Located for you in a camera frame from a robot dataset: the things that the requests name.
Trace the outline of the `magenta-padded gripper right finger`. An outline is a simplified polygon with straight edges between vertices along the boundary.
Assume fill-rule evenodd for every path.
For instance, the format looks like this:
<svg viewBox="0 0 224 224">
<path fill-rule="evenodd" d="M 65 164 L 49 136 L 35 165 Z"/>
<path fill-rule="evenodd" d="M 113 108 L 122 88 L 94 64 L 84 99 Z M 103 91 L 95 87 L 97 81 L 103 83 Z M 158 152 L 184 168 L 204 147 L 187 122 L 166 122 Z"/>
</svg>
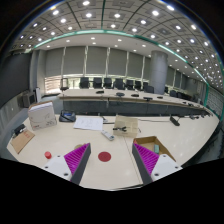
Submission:
<svg viewBox="0 0 224 224">
<path fill-rule="evenodd" d="M 167 154 L 158 155 L 136 143 L 132 145 L 132 154 L 144 185 L 182 169 L 182 167 Z"/>
</svg>

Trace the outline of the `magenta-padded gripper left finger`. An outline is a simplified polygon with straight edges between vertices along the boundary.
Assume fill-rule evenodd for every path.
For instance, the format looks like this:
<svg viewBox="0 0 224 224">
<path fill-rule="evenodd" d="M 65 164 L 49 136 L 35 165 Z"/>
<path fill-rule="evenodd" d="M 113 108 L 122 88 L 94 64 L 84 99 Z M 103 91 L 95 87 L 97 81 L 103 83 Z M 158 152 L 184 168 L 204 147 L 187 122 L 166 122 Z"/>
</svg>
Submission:
<svg viewBox="0 0 224 224">
<path fill-rule="evenodd" d="M 42 169 L 79 185 L 91 154 L 91 144 L 84 144 L 66 155 L 50 159 Z"/>
</svg>

